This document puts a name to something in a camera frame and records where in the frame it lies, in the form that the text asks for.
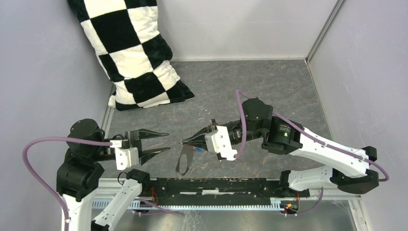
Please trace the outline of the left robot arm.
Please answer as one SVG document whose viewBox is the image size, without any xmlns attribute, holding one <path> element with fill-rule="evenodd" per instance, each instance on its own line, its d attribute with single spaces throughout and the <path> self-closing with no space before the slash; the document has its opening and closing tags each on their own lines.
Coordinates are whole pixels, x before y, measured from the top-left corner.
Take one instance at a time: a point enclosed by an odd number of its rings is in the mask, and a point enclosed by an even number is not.
<svg viewBox="0 0 408 231">
<path fill-rule="evenodd" d="M 57 170 L 56 191 L 63 198 L 67 211 L 63 212 L 63 231 L 112 231 L 138 196 L 156 196 L 147 172 L 135 169 L 167 151 L 158 148 L 144 151 L 141 141 L 167 136 L 167 133 L 148 129 L 128 131 L 110 139 L 93 119 L 77 121 L 67 136 L 68 149 L 64 162 Z M 102 161 L 114 160 L 118 170 L 130 169 L 120 191 L 95 218 L 92 205 L 104 173 Z"/>
</svg>

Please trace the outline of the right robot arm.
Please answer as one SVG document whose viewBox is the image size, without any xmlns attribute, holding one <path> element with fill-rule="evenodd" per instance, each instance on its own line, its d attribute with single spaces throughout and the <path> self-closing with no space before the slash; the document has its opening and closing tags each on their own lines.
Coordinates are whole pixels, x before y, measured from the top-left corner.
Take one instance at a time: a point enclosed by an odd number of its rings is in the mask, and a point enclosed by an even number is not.
<svg viewBox="0 0 408 231">
<path fill-rule="evenodd" d="M 283 196 L 310 188 L 336 188 L 351 194 L 366 194 L 380 184 L 378 172 L 370 169 L 377 151 L 367 146 L 347 147 L 323 138 L 301 124 L 273 111 L 259 98 L 239 106 L 240 119 L 210 125 L 182 141 L 215 154 L 218 160 L 234 161 L 247 141 L 261 139 L 261 148 L 272 154 L 299 156 L 319 162 L 320 167 L 281 172 L 278 191 Z"/>
</svg>

